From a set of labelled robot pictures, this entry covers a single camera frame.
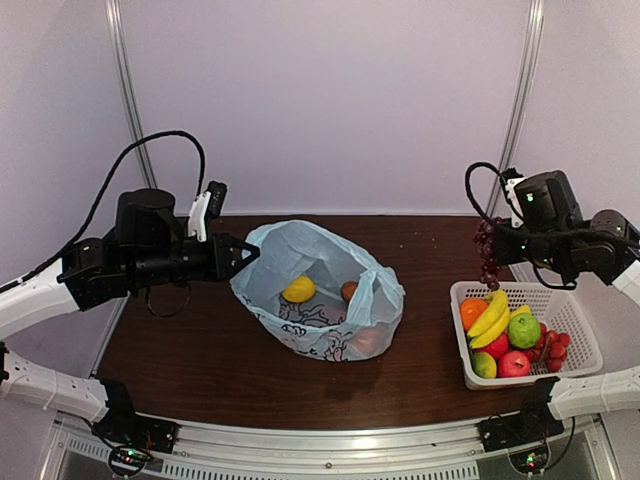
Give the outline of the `dark purple grape bunch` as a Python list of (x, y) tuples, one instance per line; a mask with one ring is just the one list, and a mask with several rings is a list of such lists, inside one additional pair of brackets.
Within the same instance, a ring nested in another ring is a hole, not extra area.
[(502, 266), (499, 264), (495, 252), (495, 229), (485, 220), (482, 220), (473, 236), (476, 253), (482, 260), (480, 282), (490, 291), (496, 291), (500, 287), (499, 275)]

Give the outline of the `light blue plastic bag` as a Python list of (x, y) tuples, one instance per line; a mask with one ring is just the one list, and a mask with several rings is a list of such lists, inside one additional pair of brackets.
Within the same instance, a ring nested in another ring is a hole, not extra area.
[[(246, 240), (260, 249), (260, 256), (231, 280), (231, 289), (284, 346), (321, 361), (369, 360), (349, 340), (371, 327), (383, 329), (387, 349), (391, 346), (405, 298), (393, 269), (350, 240), (303, 220), (262, 225)], [(314, 282), (316, 294), (302, 304), (288, 303), (282, 292), (300, 276)], [(346, 303), (341, 287), (348, 281), (358, 287)]]

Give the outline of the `yellow banana bunch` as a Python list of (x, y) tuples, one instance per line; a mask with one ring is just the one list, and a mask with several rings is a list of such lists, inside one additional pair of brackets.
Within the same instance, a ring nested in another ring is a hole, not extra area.
[(487, 295), (488, 308), (467, 331), (471, 349), (481, 349), (494, 342), (506, 329), (510, 321), (508, 295), (496, 290)]

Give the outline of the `orange mandarin fruit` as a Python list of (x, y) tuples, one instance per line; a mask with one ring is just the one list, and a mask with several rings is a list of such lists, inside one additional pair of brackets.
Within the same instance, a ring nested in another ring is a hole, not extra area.
[(474, 325), (488, 308), (488, 303), (481, 298), (467, 298), (459, 307), (461, 322), (465, 332)]

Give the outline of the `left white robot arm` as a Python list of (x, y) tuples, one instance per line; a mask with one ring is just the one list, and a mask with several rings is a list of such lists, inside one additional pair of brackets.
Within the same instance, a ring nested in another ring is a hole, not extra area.
[(120, 195), (114, 227), (79, 238), (44, 266), (1, 289), (1, 396), (102, 423), (123, 444), (144, 433), (126, 388), (88, 377), (123, 299), (154, 287), (190, 289), (228, 281), (259, 256), (257, 247), (208, 224), (227, 188), (212, 181), (179, 220), (159, 189)]

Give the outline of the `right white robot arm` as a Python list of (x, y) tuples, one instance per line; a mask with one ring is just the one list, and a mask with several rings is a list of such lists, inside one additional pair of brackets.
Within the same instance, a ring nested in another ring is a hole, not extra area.
[(511, 216), (497, 230), (505, 265), (528, 263), (536, 276), (559, 276), (588, 314), (606, 356), (597, 375), (544, 378), (534, 403), (513, 419), (519, 440), (535, 440), (556, 420), (639, 409), (639, 230), (622, 213), (583, 217), (566, 174), (499, 174)]

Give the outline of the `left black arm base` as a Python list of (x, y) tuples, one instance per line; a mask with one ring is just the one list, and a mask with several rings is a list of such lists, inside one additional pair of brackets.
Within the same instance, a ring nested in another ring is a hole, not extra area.
[(99, 383), (106, 393), (107, 411), (93, 427), (101, 438), (153, 452), (173, 452), (179, 429), (176, 422), (138, 414), (123, 383), (108, 379)]

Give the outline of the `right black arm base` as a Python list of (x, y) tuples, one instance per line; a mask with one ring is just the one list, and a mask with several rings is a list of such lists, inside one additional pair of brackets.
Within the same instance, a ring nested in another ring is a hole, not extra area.
[(559, 380), (557, 376), (537, 380), (531, 393), (522, 401), (519, 411), (492, 415), (479, 422), (477, 428), (484, 451), (544, 443), (551, 436), (563, 433), (563, 421), (556, 419), (548, 407), (551, 390)]

